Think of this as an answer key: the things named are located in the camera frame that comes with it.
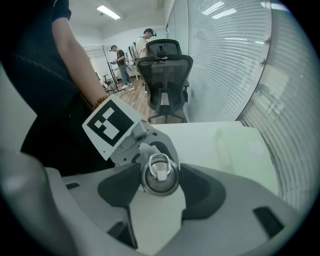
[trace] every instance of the black shirt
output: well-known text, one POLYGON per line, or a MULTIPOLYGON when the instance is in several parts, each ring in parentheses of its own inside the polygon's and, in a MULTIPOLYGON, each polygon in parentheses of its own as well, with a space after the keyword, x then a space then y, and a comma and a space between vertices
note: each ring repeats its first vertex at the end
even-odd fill
MULTIPOLYGON (((29 4, 28 9, 34 5, 33 1, 22 2, 29 4)), ((25 17, 29 18, 28 26, 21 29, 14 47, 1 58, 9 79, 22 98, 38 117, 50 121, 64 116, 79 90, 57 50, 52 32, 53 21, 62 17, 70 19, 69 1, 44 2, 40 10, 33 12, 31 19, 25 17)), ((23 22, 22 18, 17 21, 18 29, 24 26, 23 22)))
MULTIPOLYGON (((124 57, 125 56, 125 53, 123 50, 118 50, 117 53, 116 53, 116 56, 118 59, 120 59, 121 57, 124 57)), ((117 62, 118 66, 123 66, 125 64, 125 60, 121 60, 121 61, 118 61, 117 62)))

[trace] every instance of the black mesh chair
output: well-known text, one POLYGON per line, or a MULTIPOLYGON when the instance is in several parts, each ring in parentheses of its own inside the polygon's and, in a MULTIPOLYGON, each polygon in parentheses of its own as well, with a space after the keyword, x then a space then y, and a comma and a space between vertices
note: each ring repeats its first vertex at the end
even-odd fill
POLYGON ((148 91, 148 105, 157 112, 157 115, 148 118, 168 116, 178 119, 176 111, 182 109, 186 102, 184 88, 189 86, 186 79, 193 65, 193 59, 187 55, 168 54, 160 50, 157 56, 139 58, 136 67, 140 72, 148 91))
POLYGON ((150 41, 146 44, 146 56, 155 56, 161 49, 166 55, 182 55, 180 44, 172 39, 158 39, 150 41))

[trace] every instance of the blue jeans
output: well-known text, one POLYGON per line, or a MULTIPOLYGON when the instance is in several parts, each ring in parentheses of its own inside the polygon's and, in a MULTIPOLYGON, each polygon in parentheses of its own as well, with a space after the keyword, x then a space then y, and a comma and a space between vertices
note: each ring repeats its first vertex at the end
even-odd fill
POLYGON ((127 66, 126 64, 120 65, 119 70, 122 76, 123 85, 127 86, 128 84, 131 84, 131 78, 127 72, 127 66))

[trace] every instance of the fluorescent light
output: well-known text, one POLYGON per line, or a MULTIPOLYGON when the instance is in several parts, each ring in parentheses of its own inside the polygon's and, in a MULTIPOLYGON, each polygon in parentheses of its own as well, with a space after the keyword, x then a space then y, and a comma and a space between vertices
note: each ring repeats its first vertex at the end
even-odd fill
POLYGON ((220 9, 221 6, 223 6, 223 5, 224 5, 224 2, 220 1, 220 2, 216 3, 215 5, 211 6, 209 9, 203 11, 202 14, 209 15, 209 14, 213 13, 214 11, 220 9))
POLYGON ((98 11, 103 12, 106 15, 109 15, 110 17, 114 18, 115 20, 120 19, 120 16, 115 14, 112 10, 108 9, 104 5, 101 5, 97 8, 98 11))
MULTIPOLYGON (((263 8, 270 9, 270 6, 268 4, 266 6, 265 2, 261 2, 260 4, 262 5, 263 8)), ((271 9, 290 12, 287 7, 285 7, 283 4, 280 4, 280 3, 272 3, 271 4, 271 9)))
POLYGON ((227 37, 225 40, 240 40, 240 41, 248 41, 245 38, 237 38, 237 37, 227 37))
POLYGON ((212 16, 212 19, 219 19, 219 18, 221 18, 221 17, 223 17, 223 16, 227 16, 227 15, 230 15, 230 14, 234 14, 234 13, 236 13, 237 12, 237 10, 236 9, 234 9, 234 8, 232 8, 232 9, 229 9, 229 10, 224 10, 224 11, 222 11, 222 12, 220 12, 219 14, 216 14, 216 15, 214 15, 214 16, 212 16))

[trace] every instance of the keyring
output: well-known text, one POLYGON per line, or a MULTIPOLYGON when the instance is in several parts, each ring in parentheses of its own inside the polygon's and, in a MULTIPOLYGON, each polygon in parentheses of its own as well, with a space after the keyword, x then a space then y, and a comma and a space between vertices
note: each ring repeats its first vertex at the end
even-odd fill
POLYGON ((163 158, 166 160, 167 167, 168 167, 166 174, 169 175, 172 170, 171 161, 170 161, 169 157, 163 153, 156 153, 156 154, 153 154, 152 156, 150 156, 149 161, 148 161, 150 174, 155 178, 158 177, 158 175, 156 173, 154 173, 153 169, 152 169, 152 163, 153 163, 154 158, 163 158))

